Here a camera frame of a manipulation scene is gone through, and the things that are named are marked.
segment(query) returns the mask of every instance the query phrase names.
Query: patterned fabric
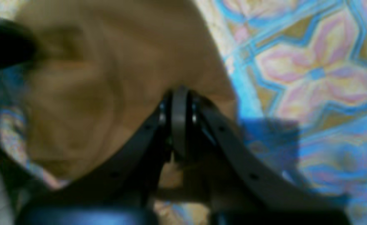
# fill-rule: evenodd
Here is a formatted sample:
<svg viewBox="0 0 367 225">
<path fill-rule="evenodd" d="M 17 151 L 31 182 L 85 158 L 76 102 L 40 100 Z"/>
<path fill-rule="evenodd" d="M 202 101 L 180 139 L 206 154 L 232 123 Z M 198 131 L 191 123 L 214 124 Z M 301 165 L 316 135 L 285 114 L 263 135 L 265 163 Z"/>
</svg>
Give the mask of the patterned fabric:
<svg viewBox="0 0 367 225">
<path fill-rule="evenodd" d="M 367 224 L 367 0 L 194 1 L 237 91 L 245 144 L 289 181 L 343 205 L 354 224 Z M 23 2 L 0 1 L 0 15 L 11 18 Z M 59 188 L 24 151 L 15 94 L 22 77 L 9 75 L 21 73 L 0 71 L 0 144 Z M 159 202 L 156 210 L 167 222 L 204 222 L 198 205 Z"/>
</svg>

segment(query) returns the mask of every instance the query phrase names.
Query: black object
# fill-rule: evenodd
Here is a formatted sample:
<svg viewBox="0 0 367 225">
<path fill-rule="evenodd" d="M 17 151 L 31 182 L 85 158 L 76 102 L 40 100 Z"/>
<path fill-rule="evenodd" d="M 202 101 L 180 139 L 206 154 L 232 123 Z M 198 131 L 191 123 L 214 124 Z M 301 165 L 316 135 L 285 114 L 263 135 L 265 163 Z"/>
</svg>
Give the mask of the black object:
<svg viewBox="0 0 367 225">
<path fill-rule="evenodd" d="M 174 149 L 171 138 L 183 145 Z M 157 191 L 161 169 L 172 152 L 180 162 L 198 165 L 197 179 L 190 184 L 201 185 L 203 192 L 195 189 L 192 192 Z M 211 224 L 283 221 L 349 224 L 340 209 L 323 198 L 299 190 L 258 161 L 211 101 L 184 88 L 167 94 L 116 155 L 67 188 L 30 202 L 17 224 L 63 225 L 60 222 L 63 218 L 71 225 L 86 225 L 68 218 L 77 212 L 93 215 L 105 208 L 117 217 L 121 213 L 127 218 L 135 215 L 139 220 L 132 224 L 154 224 L 151 209 L 155 196 L 201 201 L 212 210 Z M 98 219 L 90 224 L 119 224 L 115 222 L 117 219 L 108 223 L 102 220 L 113 213 L 96 214 Z"/>
<path fill-rule="evenodd" d="M 33 35 L 23 26 L 0 18 L 0 68 L 31 60 L 35 54 Z"/>
</svg>

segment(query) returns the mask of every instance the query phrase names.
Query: brown fabric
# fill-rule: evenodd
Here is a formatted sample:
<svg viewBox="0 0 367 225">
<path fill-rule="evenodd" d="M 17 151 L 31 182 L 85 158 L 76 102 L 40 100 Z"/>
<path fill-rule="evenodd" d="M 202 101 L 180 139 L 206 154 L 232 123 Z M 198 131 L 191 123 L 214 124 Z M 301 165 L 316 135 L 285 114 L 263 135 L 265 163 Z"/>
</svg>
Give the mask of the brown fabric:
<svg viewBox="0 0 367 225">
<path fill-rule="evenodd" d="M 16 20 L 41 50 L 27 75 L 28 153 L 58 178 L 115 154 L 181 84 L 235 117 L 222 61 L 188 0 L 33 0 Z"/>
</svg>

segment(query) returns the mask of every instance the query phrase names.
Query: beige cloth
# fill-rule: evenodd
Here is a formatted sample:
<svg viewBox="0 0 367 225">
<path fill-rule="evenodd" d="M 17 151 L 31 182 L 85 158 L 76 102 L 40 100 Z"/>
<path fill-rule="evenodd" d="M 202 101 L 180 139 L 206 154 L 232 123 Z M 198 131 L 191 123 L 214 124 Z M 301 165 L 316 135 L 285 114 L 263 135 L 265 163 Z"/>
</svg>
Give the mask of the beige cloth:
<svg viewBox="0 0 367 225">
<path fill-rule="evenodd" d="M 188 0 L 34 0 L 16 21 L 40 48 L 26 77 L 27 150 L 58 178 L 105 162 L 181 84 L 235 118 L 222 60 Z"/>
</svg>

